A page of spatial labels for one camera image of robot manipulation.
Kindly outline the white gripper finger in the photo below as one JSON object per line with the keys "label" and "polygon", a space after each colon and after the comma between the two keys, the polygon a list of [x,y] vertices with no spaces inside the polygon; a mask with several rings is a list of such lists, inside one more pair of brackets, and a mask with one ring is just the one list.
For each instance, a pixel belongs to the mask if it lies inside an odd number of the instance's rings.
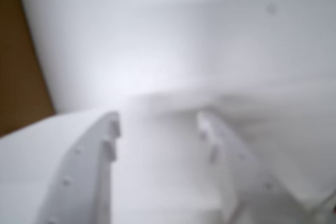
{"label": "white gripper finger", "polygon": [[53,116],[1,138],[1,223],[111,223],[119,115]]}
{"label": "white gripper finger", "polygon": [[273,183],[267,170],[216,114],[199,112],[197,124],[208,145],[224,223],[272,223]]}

